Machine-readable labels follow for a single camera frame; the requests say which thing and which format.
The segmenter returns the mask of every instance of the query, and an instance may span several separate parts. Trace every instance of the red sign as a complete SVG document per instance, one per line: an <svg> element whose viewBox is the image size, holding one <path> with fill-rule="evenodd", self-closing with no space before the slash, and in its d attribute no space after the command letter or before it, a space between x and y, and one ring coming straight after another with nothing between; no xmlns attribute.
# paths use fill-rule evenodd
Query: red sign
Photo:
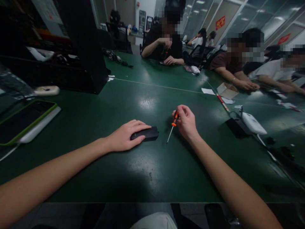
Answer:
<svg viewBox="0 0 305 229"><path fill-rule="evenodd" d="M282 37L282 38L280 38L280 39L279 39L279 42L278 42L277 44L280 45L280 44L282 44L282 43L288 41L290 35L291 35L291 33L288 34L288 35L286 35L286 36L284 36L284 37Z"/></svg>
<svg viewBox="0 0 305 229"><path fill-rule="evenodd" d="M226 16L223 16L221 19L219 19L216 22L216 30L220 29L221 27L223 27L225 25L226 22Z"/></svg>

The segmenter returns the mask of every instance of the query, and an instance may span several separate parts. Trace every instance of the black shirt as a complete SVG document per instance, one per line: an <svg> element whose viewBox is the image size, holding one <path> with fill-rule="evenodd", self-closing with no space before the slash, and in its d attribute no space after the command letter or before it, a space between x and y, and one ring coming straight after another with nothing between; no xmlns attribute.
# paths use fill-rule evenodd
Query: black shirt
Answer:
<svg viewBox="0 0 305 229"><path fill-rule="evenodd" d="M146 46L150 45L161 37L162 26L160 24L154 25L146 34L143 50ZM173 34L172 47L168 50L167 54L164 51L164 46L158 45L158 47L148 56L148 58L156 59L158 61L164 61L165 57L168 58L169 56L172 56L176 59L182 58L182 41L179 34Z"/></svg>

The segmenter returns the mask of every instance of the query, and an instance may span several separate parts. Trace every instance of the cardboard box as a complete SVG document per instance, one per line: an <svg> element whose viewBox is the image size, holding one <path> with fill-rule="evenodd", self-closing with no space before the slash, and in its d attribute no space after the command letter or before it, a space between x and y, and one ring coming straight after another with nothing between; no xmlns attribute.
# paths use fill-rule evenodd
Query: cardboard box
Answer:
<svg viewBox="0 0 305 229"><path fill-rule="evenodd" d="M217 88L217 92L220 96L226 99L233 99L239 93L236 87L227 83L222 83Z"/></svg>

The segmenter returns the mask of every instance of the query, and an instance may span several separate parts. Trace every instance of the screwdriver shaft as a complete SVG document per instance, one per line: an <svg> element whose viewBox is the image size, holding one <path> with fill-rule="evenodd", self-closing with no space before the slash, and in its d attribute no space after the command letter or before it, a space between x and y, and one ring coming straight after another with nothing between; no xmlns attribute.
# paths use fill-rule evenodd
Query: screwdriver shaft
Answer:
<svg viewBox="0 0 305 229"><path fill-rule="evenodd" d="M174 128L174 126L172 127L171 133L170 133L169 136L168 136L168 140L169 140L169 137L170 137L171 134L172 134L173 128Z"/></svg>

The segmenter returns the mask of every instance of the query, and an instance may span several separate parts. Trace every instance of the hand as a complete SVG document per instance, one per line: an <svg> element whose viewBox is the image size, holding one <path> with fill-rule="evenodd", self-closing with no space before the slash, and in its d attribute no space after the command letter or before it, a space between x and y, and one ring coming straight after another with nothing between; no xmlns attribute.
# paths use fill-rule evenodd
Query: hand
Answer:
<svg viewBox="0 0 305 229"><path fill-rule="evenodd" d="M191 138L196 137L198 134L195 122L195 115L188 106L179 105L177 107L179 119L177 120L177 126L182 136L189 141Z"/></svg>
<svg viewBox="0 0 305 229"><path fill-rule="evenodd" d="M258 84L255 83L251 83L251 86L252 86L252 91L257 91L261 88Z"/></svg>
<svg viewBox="0 0 305 229"><path fill-rule="evenodd" d="M293 87L286 85L286 84L281 85L279 88L282 92L294 92L295 91L295 89Z"/></svg>
<svg viewBox="0 0 305 229"><path fill-rule="evenodd" d="M235 86L241 88L241 89L244 89L244 90L253 90L253 83L252 82L235 79L233 81L233 84Z"/></svg>
<svg viewBox="0 0 305 229"><path fill-rule="evenodd" d="M166 50L169 50L172 46L172 39L170 39L170 38L159 38L158 42L159 42L159 44L164 45L164 48Z"/></svg>
<svg viewBox="0 0 305 229"><path fill-rule="evenodd" d="M172 56L169 56L165 61L164 61L164 64L166 66L169 66L169 65L172 65L172 64L175 64L177 61L177 59L175 59L174 57Z"/></svg>
<svg viewBox="0 0 305 229"><path fill-rule="evenodd" d="M146 125L140 120L131 120L130 122L125 123L119 129L105 138L108 151L125 151L139 145L145 139L145 136L142 135L134 140L130 140L131 135L140 130L149 128L151 128L151 126Z"/></svg>

